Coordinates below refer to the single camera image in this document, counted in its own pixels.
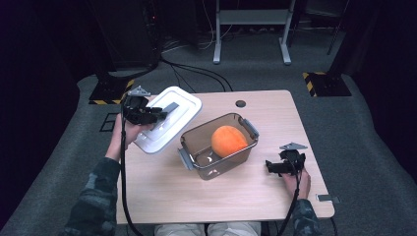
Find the yellow black hazard stripe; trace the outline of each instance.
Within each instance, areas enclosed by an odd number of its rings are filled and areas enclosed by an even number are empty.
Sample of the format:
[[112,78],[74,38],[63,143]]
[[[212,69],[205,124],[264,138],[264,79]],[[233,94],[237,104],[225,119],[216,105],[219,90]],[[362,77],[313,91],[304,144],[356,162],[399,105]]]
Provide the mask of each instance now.
[[310,75],[312,75],[312,74],[314,74],[314,75],[325,75],[326,73],[324,73],[324,72],[317,72],[317,73],[311,73],[311,72],[309,72],[309,73],[303,73],[303,78],[304,78],[304,81],[306,82],[307,90],[309,91],[310,96],[317,96],[316,91],[314,90],[314,87],[313,87],[313,83],[312,83],[312,81],[309,78]]
[[125,96],[126,92],[128,92],[130,89],[132,89],[133,83],[135,80],[131,80],[126,84],[125,91],[123,94],[120,95],[120,98],[113,99],[113,100],[107,100],[107,99],[101,99],[101,100],[90,100],[89,104],[93,105],[112,105],[112,104],[120,104],[122,102],[123,97]]

